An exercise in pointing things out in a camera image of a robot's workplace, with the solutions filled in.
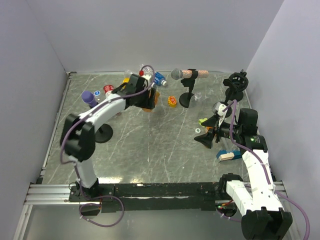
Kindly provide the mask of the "clear bottle green-print white cap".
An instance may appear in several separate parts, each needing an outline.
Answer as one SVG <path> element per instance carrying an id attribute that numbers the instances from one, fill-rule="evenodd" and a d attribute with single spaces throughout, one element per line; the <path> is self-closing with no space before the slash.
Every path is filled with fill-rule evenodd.
<path id="1" fill-rule="evenodd" d="M 202 94 L 200 92 L 197 92 L 194 94 L 194 101 L 200 102 L 202 100 Z"/>

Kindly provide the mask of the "orange juice bottle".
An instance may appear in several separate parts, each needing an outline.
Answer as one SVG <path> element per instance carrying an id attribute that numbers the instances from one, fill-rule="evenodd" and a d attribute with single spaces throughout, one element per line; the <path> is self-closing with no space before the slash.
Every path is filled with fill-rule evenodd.
<path id="1" fill-rule="evenodd" d="M 143 103 L 143 106 L 141 107 L 142 110 L 147 113 L 152 112 L 158 103 L 159 96 L 160 96 L 160 93 L 155 88 L 152 88 L 150 90 L 148 98 L 145 100 L 145 102 Z"/>

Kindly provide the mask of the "blue label clear bottle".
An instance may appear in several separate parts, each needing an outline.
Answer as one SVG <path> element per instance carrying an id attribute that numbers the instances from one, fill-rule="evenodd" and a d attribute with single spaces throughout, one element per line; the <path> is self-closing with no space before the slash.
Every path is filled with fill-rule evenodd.
<path id="1" fill-rule="evenodd" d="M 161 73 L 156 72 L 155 76 L 154 76 L 154 84 L 156 86 L 166 87 L 168 85 L 168 82 L 167 82 L 166 78 Z"/>

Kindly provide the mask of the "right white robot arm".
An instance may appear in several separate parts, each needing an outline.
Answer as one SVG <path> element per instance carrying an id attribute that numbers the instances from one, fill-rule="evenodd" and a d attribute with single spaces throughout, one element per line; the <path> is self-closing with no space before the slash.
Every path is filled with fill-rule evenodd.
<path id="1" fill-rule="evenodd" d="M 218 193 L 223 199 L 232 199 L 242 216 L 241 230 L 247 240 L 281 240 L 293 223 L 292 214 L 284 207 L 276 194 L 265 138 L 258 134 L 258 112 L 250 108 L 240 109 L 237 124 L 225 122 L 226 106 L 215 110 L 212 117 L 202 123 L 208 128 L 195 141 L 207 148 L 221 138 L 234 141 L 239 147 L 249 176 L 250 191 L 242 178 L 224 174 L 219 180 Z"/>

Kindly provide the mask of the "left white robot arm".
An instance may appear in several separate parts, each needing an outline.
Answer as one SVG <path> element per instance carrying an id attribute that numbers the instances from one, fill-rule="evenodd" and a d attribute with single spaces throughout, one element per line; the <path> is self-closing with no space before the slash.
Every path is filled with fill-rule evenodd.
<path id="1" fill-rule="evenodd" d="M 99 180 L 91 159 L 96 149 L 96 132 L 109 119 L 131 106 L 154 109 L 157 92 L 153 87 L 154 78 L 153 74 L 132 74 L 128 82 L 113 89 L 101 103 L 65 119 L 60 139 L 60 162 L 73 164 L 80 194 L 87 201 L 100 197 Z"/>

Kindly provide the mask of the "yellow lemon drink bottle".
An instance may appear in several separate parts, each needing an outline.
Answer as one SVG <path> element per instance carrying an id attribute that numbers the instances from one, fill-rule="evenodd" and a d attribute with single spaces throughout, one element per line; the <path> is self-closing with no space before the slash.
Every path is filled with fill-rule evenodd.
<path id="1" fill-rule="evenodd" d="M 129 82 L 129 80 L 130 80 L 130 78 L 129 78 L 129 77 L 125 77 L 125 78 L 123 79 L 123 83 L 128 83 L 128 82 Z"/>

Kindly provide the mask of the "lime green toy brick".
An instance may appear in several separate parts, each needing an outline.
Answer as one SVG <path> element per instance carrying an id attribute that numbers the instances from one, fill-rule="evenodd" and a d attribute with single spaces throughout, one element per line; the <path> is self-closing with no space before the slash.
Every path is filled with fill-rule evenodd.
<path id="1" fill-rule="evenodd" d="M 202 125 L 202 123 L 207 121 L 207 120 L 208 120 L 207 118 L 201 118 L 201 119 L 198 120 L 198 124 Z"/>

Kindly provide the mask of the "blue beige toy brick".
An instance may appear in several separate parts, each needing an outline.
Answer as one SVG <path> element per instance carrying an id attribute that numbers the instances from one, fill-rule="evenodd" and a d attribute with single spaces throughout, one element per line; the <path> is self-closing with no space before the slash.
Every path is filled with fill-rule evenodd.
<path id="1" fill-rule="evenodd" d="M 236 160 L 236 159 L 241 159 L 242 155 L 239 150 L 220 150 L 216 154 L 216 158 L 222 162 L 222 161 L 228 161 L 228 160 Z"/>

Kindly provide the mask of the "blue white loose cap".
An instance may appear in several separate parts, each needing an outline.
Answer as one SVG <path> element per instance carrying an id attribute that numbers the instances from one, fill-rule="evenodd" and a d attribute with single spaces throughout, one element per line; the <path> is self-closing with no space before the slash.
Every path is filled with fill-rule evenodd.
<path id="1" fill-rule="evenodd" d="M 94 95 L 95 95 L 96 97 L 98 97 L 98 96 L 101 95 L 101 92 L 100 92 L 99 90 L 96 90 L 96 91 L 94 92 Z"/>

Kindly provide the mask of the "black microphone stand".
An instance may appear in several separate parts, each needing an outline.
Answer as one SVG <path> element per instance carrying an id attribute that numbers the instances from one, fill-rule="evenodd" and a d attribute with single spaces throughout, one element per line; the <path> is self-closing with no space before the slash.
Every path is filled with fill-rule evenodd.
<path id="1" fill-rule="evenodd" d="M 195 85 L 196 78 L 198 77 L 198 71 L 196 69 L 189 69 L 191 71 L 191 77 L 183 78 L 180 82 L 184 87 L 188 87 L 188 92 L 180 95 L 179 103 L 184 108 L 189 108 L 190 100 L 194 95 L 192 93 Z"/>

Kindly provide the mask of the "yellow orange toy block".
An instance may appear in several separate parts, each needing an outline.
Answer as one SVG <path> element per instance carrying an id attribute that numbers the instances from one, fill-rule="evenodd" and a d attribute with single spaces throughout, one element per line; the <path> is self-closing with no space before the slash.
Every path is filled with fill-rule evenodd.
<path id="1" fill-rule="evenodd" d="M 171 108 L 175 108 L 177 106 L 177 100 L 174 96 L 169 96 L 168 97 L 168 101 L 167 101 L 168 105 L 171 107 Z"/>

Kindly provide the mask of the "silver head microphone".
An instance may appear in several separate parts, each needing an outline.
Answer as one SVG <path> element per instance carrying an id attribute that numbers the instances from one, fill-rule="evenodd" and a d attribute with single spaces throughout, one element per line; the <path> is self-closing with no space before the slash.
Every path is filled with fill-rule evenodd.
<path id="1" fill-rule="evenodd" d="M 170 76 L 174 80 L 179 79 L 197 79 L 197 78 L 207 78 L 209 76 L 209 72 L 207 70 L 181 70 L 181 69 L 173 69 L 170 73 Z"/>

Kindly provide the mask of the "purple microphone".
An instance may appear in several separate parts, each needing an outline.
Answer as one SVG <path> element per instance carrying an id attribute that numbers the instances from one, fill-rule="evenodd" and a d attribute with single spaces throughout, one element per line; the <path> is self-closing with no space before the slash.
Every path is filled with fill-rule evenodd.
<path id="1" fill-rule="evenodd" d="M 85 90 L 81 94 L 82 101 L 86 103 L 90 108 L 94 108 L 98 105 L 98 102 L 94 94 L 88 90 Z"/>

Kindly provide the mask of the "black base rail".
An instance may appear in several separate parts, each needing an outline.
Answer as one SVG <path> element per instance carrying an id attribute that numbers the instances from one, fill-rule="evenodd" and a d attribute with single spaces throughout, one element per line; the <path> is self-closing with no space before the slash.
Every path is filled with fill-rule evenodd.
<path id="1" fill-rule="evenodd" d="M 70 189 L 71 203 L 101 204 L 102 213 L 117 211 L 194 210 L 215 211 L 237 207 L 219 182 L 109 183 L 99 184 L 93 192 L 78 184 Z"/>

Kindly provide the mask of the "aluminium frame rail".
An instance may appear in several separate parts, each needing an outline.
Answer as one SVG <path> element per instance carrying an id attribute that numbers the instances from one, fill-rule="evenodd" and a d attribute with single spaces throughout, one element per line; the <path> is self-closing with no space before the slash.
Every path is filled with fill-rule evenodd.
<path id="1" fill-rule="evenodd" d="M 70 192 L 68 184 L 31 184 L 24 205 L 68 205 Z"/>

